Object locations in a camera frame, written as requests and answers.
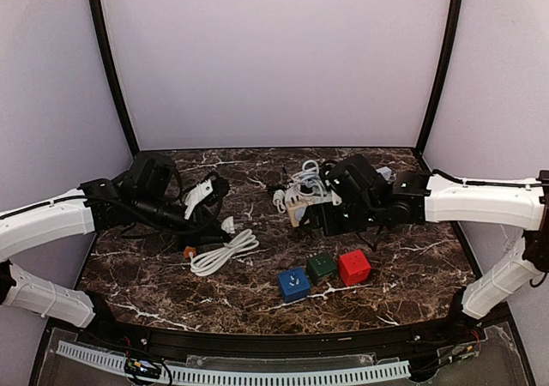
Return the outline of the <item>blue cube socket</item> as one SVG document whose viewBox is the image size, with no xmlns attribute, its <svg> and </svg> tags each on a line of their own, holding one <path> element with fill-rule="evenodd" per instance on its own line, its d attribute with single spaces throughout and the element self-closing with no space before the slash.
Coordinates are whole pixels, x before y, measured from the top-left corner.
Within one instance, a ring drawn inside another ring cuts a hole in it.
<svg viewBox="0 0 549 386">
<path fill-rule="evenodd" d="M 311 284 L 303 268 L 292 268 L 278 273 L 277 282 L 285 304 L 304 299 L 311 291 Z"/>
</svg>

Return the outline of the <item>beige cube socket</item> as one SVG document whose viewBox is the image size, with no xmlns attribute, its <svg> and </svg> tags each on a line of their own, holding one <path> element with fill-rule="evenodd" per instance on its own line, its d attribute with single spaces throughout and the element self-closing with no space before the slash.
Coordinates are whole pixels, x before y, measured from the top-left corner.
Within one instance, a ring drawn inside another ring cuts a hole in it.
<svg viewBox="0 0 549 386">
<path fill-rule="evenodd" d="M 307 202 L 289 202 L 287 214 L 293 227 L 299 227 L 299 222 L 304 218 Z"/>
</svg>

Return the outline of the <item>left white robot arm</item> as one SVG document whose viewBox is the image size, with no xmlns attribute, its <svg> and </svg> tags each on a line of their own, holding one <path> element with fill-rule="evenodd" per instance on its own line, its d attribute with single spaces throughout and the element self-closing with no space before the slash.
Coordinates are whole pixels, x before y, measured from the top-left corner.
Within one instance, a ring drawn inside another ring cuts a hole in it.
<svg viewBox="0 0 549 386">
<path fill-rule="evenodd" d="M 115 318 L 103 297 L 59 286 L 30 274 L 12 257 L 75 235 L 140 223 L 170 233 L 188 245 L 225 243 L 229 233 L 217 220 L 229 184 L 212 173 L 184 191 L 183 202 L 163 186 L 131 186 L 100 178 L 78 188 L 1 214 L 1 305 L 31 311 L 84 329 Z"/>
</svg>

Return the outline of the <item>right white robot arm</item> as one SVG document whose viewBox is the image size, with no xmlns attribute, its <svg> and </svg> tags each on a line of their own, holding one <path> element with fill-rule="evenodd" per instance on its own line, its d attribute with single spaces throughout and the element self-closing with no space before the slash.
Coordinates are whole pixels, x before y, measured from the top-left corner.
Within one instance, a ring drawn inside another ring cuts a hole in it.
<svg viewBox="0 0 549 386">
<path fill-rule="evenodd" d="M 457 296 L 457 312 L 479 321 L 521 287 L 548 274 L 548 172 L 534 178 L 455 178 L 402 172 L 394 181 L 346 168 L 329 179 L 342 201 L 309 206 L 300 221 L 323 237 L 399 225 L 457 223 L 481 261 L 481 277 Z"/>
</svg>

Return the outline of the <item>dark green cube socket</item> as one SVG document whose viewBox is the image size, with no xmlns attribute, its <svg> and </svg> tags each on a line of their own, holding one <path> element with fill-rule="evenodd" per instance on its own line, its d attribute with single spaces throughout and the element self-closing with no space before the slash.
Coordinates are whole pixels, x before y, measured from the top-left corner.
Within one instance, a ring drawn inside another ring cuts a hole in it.
<svg viewBox="0 0 549 386">
<path fill-rule="evenodd" d="M 337 275 L 337 266 L 329 254 L 320 253 L 307 260 L 306 272 L 312 283 L 317 286 L 324 280 L 334 278 Z"/>
</svg>

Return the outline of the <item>red cube socket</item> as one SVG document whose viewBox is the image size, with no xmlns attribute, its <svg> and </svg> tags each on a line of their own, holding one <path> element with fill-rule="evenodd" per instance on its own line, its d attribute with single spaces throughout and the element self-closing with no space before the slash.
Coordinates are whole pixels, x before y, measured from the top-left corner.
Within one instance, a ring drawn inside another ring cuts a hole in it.
<svg viewBox="0 0 549 386">
<path fill-rule="evenodd" d="M 368 279 L 371 265 L 362 250 L 354 250 L 339 256 L 338 271 L 346 286 L 354 286 Z"/>
</svg>

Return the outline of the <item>orange power strip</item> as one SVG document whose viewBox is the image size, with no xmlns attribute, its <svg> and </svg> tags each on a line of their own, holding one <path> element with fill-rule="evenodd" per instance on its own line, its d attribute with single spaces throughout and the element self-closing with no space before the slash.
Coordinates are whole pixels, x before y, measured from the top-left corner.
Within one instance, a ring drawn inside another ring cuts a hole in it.
<svg viewBox="0 0 549 386">
<path fill-rule="evenodd" d="M 191 246 L 186 246 L 184 249 L 184 257 L 193 259 L 196 256 L 196 248 Z"/>
</svg>

